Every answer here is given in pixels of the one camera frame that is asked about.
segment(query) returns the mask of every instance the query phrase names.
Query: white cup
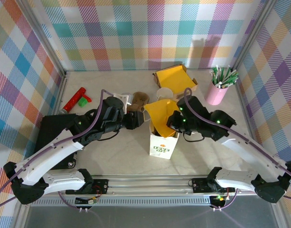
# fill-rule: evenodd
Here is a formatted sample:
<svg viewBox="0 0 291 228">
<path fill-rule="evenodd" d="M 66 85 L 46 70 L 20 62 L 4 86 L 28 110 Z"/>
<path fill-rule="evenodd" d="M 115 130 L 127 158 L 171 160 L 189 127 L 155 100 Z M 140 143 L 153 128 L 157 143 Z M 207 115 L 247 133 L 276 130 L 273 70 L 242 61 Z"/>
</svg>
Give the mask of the white cup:
<svg viewBox="0 0 291 228">
<path fill-rule="evenodd" d="M 156 95 L 157 95 L 158 100 L 161 98 L 168 99 L 168 98 L 173 97 L 173 92 L 171 91 L 171 89 L 163 87 L 163 88 L 158 89 Z"/>
</svg>

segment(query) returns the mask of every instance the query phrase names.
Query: white paper bag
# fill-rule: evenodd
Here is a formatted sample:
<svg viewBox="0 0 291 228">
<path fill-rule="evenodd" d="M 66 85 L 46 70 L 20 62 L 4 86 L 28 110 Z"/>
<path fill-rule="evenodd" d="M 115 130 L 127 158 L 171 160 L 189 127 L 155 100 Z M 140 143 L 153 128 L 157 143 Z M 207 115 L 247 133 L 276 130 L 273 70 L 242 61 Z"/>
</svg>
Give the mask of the white paper bag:
<svg viewBox="0 0 291 228">
<path fill-rule="evenodd" d="M 170 159 L 174 152 L 179 133 L 176 132 L 173 137 L 164 138 L 154 135 L 154 125 L 150 122 L 150 156 Z"/>
</svg>

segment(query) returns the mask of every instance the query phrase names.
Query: cable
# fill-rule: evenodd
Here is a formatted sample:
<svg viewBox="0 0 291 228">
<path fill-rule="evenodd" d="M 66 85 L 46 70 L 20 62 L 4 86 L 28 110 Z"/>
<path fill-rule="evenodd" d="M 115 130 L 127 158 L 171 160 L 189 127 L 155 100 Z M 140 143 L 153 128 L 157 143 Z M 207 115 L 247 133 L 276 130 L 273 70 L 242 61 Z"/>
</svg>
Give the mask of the cable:
<svg viewBox="0 0 291 228">
<path fill-rule="evenodd" d="M 198 140 L 187 140 L 185 138 L 185 133 L 183 132 L 183 138 L 185 139 L 185 141 L 189 142 L 189 143 L 197 143 L 197 142 L 201 142 L 204 140 L 204 137 L 202 139 L 198 139 Z"/>
<path fill-rule="evenodd" d="M 14 199 L 16 199 L 16 198 L 17 198 L 17 197 L 12 197 L 12 198 L 6 200 L 5 202 L 2 202 L 2 203 L 0 204 L 0 207 L 3 206 L 3 205 L 5 205 L 6 203 L 9 203 L 10 201 L 12 201 L 12 200 L 14 200 Z"/>
<path fill-rule="evenodd" d="M 233 196 L 233 198 L 231 199 L 231 201 L 228 204 L 224 205 L 223 207 L 216 207 L 213 204 L 211 204 L 211 206 L 214 207 L 214 208 L 216 208 L 216 209 L 225 209 L 225 208 L 229 207 L 234 202 L 234 200 L 236 199 L 237 193 L 238 193 L 238 189 L 236 189 L 235 195 Z"/>
<path fill-rule="evenodd" d="M 50 145 L 49 147 L 47 147 L 46 149 L 44 149 L 43 151 L 41 151 L 41 152 L 39 152 L 39 153 L 37 153 L 34 157 L 32 157 L 29 161 L 27 161 L 24 165 L 23 165 L 23 167 L 21 168 L 21 169 L 19 169 L 12 177 L 10 177 L 9 179 L 8 179 L 8 181 L 6 181 L 5 182 L 5 184 L 3 184 L 3 186 L 0 188 L 0 194 L 1 194 L 1 192 L 6 188 L 6 186 L 9 184 L 9 183 L 11 183 L 11 181 L 13 180 L 13 179 L 15 179 L 21 172 L 23 172 L 24 171 L 24 169 L 26 169 L 26 167 L 28 167 L 35 159 L 37 159 L 38 157 L 40 157 L 40 156 L 42 156 L 43 154 L 45 154 L 46 152 L 48 152 L 48 151 L 50 151 L 51 149 L 53 149 L 53 146 L 54 147 L 57 147 L 58 145 L 60 145 L 60 144 L 62 144 L 62 143 L 65 143 L 65 142 L 67 142 L 67 141 L 69 141 L 69 140 L 73 140 L 73 139 L 75 139 L 75 138 L 78 138 L 78 137 L 81 137 L 82 135 L 84 135 L 84 134 L 86 134 L 87 132 L 89 132 L 92 128 L 93 128 L 93 126 L 96 124 L 96 122 L 98 121 L 98 119 L 99 119 L 99 116 L 100 116 L 100 112 L 101 112 L 101 110 L 102 110 L 102 105 L 103 105 L 103 93 L 107 93 L 108 95 L 112 95 L 110 92 L 107 92 L 105 89 L 102 89 L 101 90 L 101 97 L 100 97 L 100 103 L 99 103 L 99 106 L 98 106 L 98 110 L 97 110 L 97 115 L 96 115 L 96 117 L 95 117 L 95 119 L 94 119 L 94 121 L 92 122 L 92 124 L 85 130 L 85 131 L 83 131 L 83 132 L 81 132 L 81 133 L 79 133 L 79 134 L 77 134 L 77 135 L 74 135 L 74 136 L 71 136 L 71 137 L 68 137 L 68 138 L 66 138 L 66 139 L 63 139 L 63 140 L 60 140 L 60 141 L 58 141 L 58 142 L 56 142 L 55 144 L 53 144 L 53 145 Z"/>
<path fill-rule="evenodd" d="M 215 123 L 213 121 L 207 120 L 206 118 L 202 117 L 201 115 L 199 115 L 197 112 L 195 112 L 195 110 L 191 107 L 191 105 L 188 103 L 188 91 L 189 94 L 192 95 L 192 90 L 190 88 L 186 88 L 184 90 L 184 102 L 187 105 L 188 109 L 191 111 L 192 114 L 194 114 L 197 118 L 199 118 L 200 120 L 207 122 L 208 124 L 217 126 L 217 127 L 221 127 L 223 129 L 226 129 L 227 131 L 233 133 L 234 135 L 238 136 L 239 138 L 243 139 L 245 142 L 248 142 L 251 146 L 253 146 L 257 151 L 259 151 L 263 156 L 265 156 L 267 159 L 269 159 L 273 164 L 275 164 L 277 167 L 279 167 L 281 170 L 283 170 L 285 173 L 287 173 L 288 175 L 291 176 L 291 172 L 288 171 L 286 168 L 284 168 L 282 165 L 280 165 L 277 161 L 275 161 L 270 155 L 268 155 L 263 149 L 261 149 L 258 145 L 256 145 L 255 143 L 249 141 L 249 139 L 245 136 L 243 136 L 242 134 L 238 133 L 237 131 L 223 126 L 221 124 Z"/>
<path fill-rule="evenodd" d="M 98 186 L 98 185 L 95 185 L 94 187 L 99 189 L 99 190 L 96 190 L 97 193 L 100 192 L 100 195 L 97 196 L 97 201 L 99 201 L 99 198 L 102 196 L 102 190 L 101 190 L 100 186 Z"/>
<path fill-rule="evenodd" d="M 229 188 L 226 188 L 226 197 L 228 198 L 230 196 Z"/>
<path fill-rule="evenodd" d="M 188 181 L 188 186 L 190 186 L 190 187 L 192 188 L 193 186 L 189 184 L 190 181 L 192 181 L 192 179 L 190 179 L 190 180 Z"/>
<path fill-rule="evenodd" d="M 62 201 L 63 201 L 67 206 L 69 206 L 70 208 L 75 209 L 75 210 L 80 210 L 79 208 L 77 208 L 77 207 L 75 207 L 75 206 L 69 204 L 69 203 L 64 199 L 64 197 L 62 196 L 62 193 L 61 193 L 60 191 L 58 191 L 58 194 L 59 194 L 59 197 L 61 198 L 61 200 L 62 200 Z M 94 212 L 94 211 L 92 211 L 92 210 L 86 210 L 86 209 L 85 209 L 85 212 L 91 212 L 92 214 L 94 214 L 94 215 L 98 218 L 101 227 L 104 227 L 103 222 L 102 222 L 100 216 L 99 216 L 96 212 Z"/>
<path fill-rule="evenodd" d="M 119 130 L 117 130 L 117 133 L 114 134 L 112 137 L 109 137 L 109 138 L 106 138 L 106 139 L 98 139 L 97 141 L 105 141 L 105 140 L 109 140 L 109 139 L 112 139 L 113 137 L 116 137 L 117 134 L 119 134 Z"/>
<path fill-rule="evenodd" d="M 283 197 L 291 200 L 291 196 L 283 196 Z"/>
</svg>

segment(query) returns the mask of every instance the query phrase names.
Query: pink cup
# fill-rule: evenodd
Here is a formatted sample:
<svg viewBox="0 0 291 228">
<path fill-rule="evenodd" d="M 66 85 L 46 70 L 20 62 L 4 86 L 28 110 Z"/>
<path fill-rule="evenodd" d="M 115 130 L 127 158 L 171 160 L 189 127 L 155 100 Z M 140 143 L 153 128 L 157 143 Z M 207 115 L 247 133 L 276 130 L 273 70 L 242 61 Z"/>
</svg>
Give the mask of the pink cup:
<svg viewBox="0 0 291 228">
<path fill-rule="evenodd" d="M 219 89 L 218 87 L 214 86 L 214 84 L 211 82 L 207 91 L 207 95 L 205 97 L 206 101 L 211 105 L 220 104 L 228 88 L 229 87 Z"/>
</svg>

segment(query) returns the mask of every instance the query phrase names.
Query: metal screw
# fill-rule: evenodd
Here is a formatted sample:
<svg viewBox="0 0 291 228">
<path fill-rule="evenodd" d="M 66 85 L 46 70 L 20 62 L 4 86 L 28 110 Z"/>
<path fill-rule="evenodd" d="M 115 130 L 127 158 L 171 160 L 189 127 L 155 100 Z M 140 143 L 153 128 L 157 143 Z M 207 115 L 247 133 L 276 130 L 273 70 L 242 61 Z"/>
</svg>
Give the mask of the metal screw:
<svg viewBox="0 0 291 228">
<path fill-rule="evenodd" d="M 74 163 L 73 163 L 73 162 L 69 162 L 69 163 L 68 163 L 68 167 L 69 167 L 69 168 L 72 168 L 73 166 L 74 166 Z"/>
</svg>

